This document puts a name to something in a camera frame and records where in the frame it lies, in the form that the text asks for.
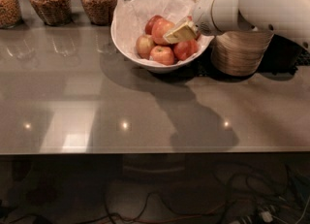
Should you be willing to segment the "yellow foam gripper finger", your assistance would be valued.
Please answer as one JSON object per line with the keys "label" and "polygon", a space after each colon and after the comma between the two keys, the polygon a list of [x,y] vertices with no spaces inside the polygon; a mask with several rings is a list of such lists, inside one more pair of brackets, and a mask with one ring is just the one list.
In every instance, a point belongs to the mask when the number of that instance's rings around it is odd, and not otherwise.
{"label": "yellow foam gripper finger", "polygon": [[170,29],[164,38],[193,38],[194,22],[187,17],[182,18],[176,25]]}
{"label": "yellow foam gripper finger", "polygon": [[165,34],[165,40],[169,44],[177,44],[179,42],[185,42],[195,39],[198,29],[194,25],[189,23],[182,24],[180,26],[173,27]]}

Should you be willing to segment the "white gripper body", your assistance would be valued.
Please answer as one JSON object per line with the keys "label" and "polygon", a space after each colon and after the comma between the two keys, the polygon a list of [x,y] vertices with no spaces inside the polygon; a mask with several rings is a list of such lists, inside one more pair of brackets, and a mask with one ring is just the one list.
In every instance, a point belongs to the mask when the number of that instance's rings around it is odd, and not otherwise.
{"label": "white gripper body", "polygon": [[193,8],[192,18],[204,36],[217,36],[222,33],[221,13],[218,0],[199,0]]}

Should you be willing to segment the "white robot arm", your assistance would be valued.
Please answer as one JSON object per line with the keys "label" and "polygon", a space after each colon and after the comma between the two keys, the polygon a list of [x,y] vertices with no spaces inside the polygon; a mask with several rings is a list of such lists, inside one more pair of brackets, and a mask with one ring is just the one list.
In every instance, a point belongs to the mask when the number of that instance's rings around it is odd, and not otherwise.
{"label": "white robot arm", "polygon": [[310,49],[310,0],[198,0],[163,38],[176,44],[230,31],[268,31]]}

